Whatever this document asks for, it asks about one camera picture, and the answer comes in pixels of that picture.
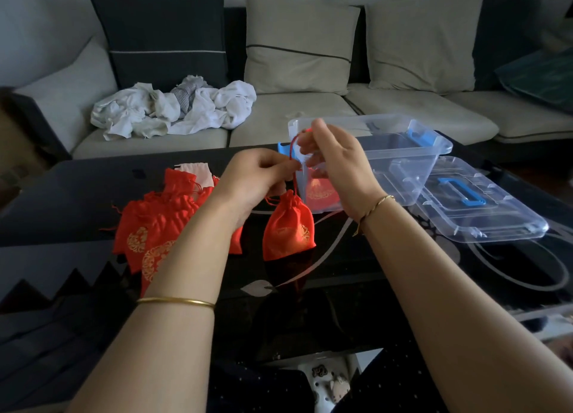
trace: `left hand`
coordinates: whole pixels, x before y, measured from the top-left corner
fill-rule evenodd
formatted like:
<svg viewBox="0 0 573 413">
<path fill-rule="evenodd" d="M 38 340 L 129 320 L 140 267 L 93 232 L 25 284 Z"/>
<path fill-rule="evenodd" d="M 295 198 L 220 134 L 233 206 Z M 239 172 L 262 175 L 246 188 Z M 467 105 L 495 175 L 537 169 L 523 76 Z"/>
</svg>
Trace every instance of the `left hand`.
<svg viewBox="0 0 573 413">
<path fill-rule="evenodd" d="M 211 198 L 223 198 L 236 206 L 240 227 L 262 199 L 282 195 L 287 190 L 285 181 L 292 180 L 299 169 L 298 161 L 275 150 L 241 150 L 227 165 Z"/>
</svg>

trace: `sofa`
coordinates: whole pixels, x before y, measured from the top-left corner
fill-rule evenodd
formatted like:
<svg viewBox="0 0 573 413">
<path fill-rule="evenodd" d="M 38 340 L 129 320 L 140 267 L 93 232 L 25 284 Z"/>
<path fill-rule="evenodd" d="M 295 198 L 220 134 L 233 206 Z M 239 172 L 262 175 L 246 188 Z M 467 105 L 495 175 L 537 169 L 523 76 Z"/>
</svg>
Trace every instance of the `sofa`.
<svg viewBox="0 0 573 413">
<path fill-rule="evenodd" d="M 118 90 L 104 40 L 93 37 L 76 59 L 54 74 L 13 91 L 42 147 L 60 160 L 143 155 L 289 142 L 287 122 L 296 117 L 403 113 L 499 163 L 566 151 L 573 116 L 503 90 L 433 91 L 371 89 L 366 11 L 354 32 L 347 92 L 257 92 L 251 115 L 232 131 L 206 129 L 191 135 L 105 141 L 90 124 L 93 104 Z M 228 81 L 243 80 L 247 61 L 247 11 L 224 9 Z"/>
</svg>

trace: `thin gold bracelet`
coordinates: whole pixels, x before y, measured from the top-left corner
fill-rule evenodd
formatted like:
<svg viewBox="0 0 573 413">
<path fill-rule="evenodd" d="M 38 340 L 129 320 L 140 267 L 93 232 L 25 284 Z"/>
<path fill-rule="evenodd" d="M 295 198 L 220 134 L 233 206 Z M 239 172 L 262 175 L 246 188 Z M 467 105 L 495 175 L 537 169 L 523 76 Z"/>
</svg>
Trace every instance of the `thin gold bracelet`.
<svg viewBox="0 0 573 413">
<path fill-rule="evenodd" d="M 361 230 L 362 221 L 366 220 L 366 217 L 368 217 L 368 215 L 372 214 L 376 210 L 378 205 L 380 205 L 386 199 L 394 199 L 394 196 L 387 194 L 382 199 L 378 200 L 378 203 L 376 203 L 376 205 L 374 205 L 374 207 L 371 210 L 369 210 L 360 220 L 358 220 L 358 227 L 356 228 L 356 232 L 354 232 L 352 236 L 357 236 L 358 234 L 360 234 L 362 232 L 362 230 Z"/>
<path fill-rule="evenodd" d="M 178 298 L 178 297 L 145 297 L 140 298 L 137 301 L 138 304 L 141 303 L 182 303 L 191 306 L 203 306 L 205 308 L 214 309 L 215 305 L 213 303 L 208 303 L 201 300 L 192 300 L 190 298 Z"/>
</svg>

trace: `dark gray pillow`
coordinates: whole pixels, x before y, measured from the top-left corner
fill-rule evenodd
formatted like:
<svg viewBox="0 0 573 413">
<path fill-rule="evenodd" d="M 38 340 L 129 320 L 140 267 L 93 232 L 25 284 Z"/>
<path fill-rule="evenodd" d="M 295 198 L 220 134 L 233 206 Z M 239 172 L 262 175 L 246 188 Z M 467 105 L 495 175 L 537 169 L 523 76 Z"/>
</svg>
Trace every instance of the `dark gray pillow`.
<svg viewBox="0 0 573 413">
<path fill-rule="evenodd" d="M 539 49 L 541 0 L 483 0 L 473 46 L 474 90 L 500 89 L 494 71 Z"/>
<path fill-rule="evenodd" d="M 125 89 L 137 82 L 170 91 L 187 75 L 227 84 L 224 0 L 91 0 Z"/>
</svg>

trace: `right hand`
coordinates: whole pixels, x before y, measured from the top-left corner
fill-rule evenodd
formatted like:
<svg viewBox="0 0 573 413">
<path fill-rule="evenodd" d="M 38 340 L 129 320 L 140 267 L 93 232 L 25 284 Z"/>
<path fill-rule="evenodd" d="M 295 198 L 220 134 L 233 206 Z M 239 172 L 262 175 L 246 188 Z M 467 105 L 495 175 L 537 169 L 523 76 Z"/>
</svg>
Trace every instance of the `right hand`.
<svg viewBox="0 0 573 413">
<path fill-rule="evenodd" d="M 313 155 L 307 167 L 320 163 L 325 168 L 314 169 L 313 178 L 329 178 L 340 196 L 342 208 L 354 221 L 359 221 L 386 195 L 374 177 L 364 149 L 353 135 L 340 127 L 314 119 L 312 131 L 298 136 L 300 153 Z"/>
</svg>

